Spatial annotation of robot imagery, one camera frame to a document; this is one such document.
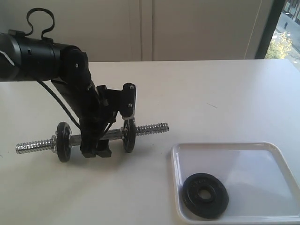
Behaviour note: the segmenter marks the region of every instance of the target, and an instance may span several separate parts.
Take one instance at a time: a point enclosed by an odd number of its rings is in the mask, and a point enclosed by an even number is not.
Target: white tray
[[[300,189],[280,150],[270,143],[195,143],[172,148],[179,217],[188,224],[299,224]],[[217,219],[191,213],[181,188],[194,173],[209,173],[226,187],[229,203]]]

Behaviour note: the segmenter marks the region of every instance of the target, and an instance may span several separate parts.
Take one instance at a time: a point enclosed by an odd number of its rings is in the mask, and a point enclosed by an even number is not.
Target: weight plate
[[[57,155],[62,163],[70,160],[71,147],[69,145],[70,126],[66,122],[60,122],[57,126]]]
[[[123,146],[125,152],[131,153],[133,151],[133,148],[135,147],[135,135],[136,135],[135,119],[125,120],[124,140],[123,140]]]
[[[227,208],[229,197],[224,185],[207,173],[196,173],[182,186],[182,198],[186,207],[197,216],[217,218]]]

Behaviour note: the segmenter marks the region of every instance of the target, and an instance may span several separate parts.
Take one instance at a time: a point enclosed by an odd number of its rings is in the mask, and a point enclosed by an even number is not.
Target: black disc
[[[123,146],[125,152],[131,153],[133,148],[135,147],[135,134],[136,134],[136,127],[135,127],[135,119],[125,120],[124,121],[124,140]]]
[[[220,216],[229,201],[228,192],[221,181],[207,173],[188,177],[182,187],[182,198],[192,213],[207,219]]]
[[[57,155],[62,163],[66,163],[70,159],[71,147],[69,145],[70,126],[66,122],[60,122],[57,126]]]

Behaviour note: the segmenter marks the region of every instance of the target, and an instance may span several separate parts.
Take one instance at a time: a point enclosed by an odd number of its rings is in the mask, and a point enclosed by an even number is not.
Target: white wall
[[[90,61],[253,59],[273,0],[1,0],[6,28],[29,31],[26,13],[53,11],[46,36]],[[38,38],[51,24],[34,13]]]

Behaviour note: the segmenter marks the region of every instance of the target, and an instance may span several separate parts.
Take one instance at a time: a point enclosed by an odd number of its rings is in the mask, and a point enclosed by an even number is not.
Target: small black weight plate
[[[57,155],[62,163],[70,160],[71,148],[69,145],[70,126],[66,122],[60,122],[57,126]]]
[[[182,198],[186,207],[197,216],[217,218],[227,208],[229,197],[224,185],[207,173],[188,177],[182,186]]]
[[[131,153],[133,151],[133,148],[135,147],[135,119],[125,120],[124,130],[126,130],[126,132],[124,132],[123,146],[125,152]]]

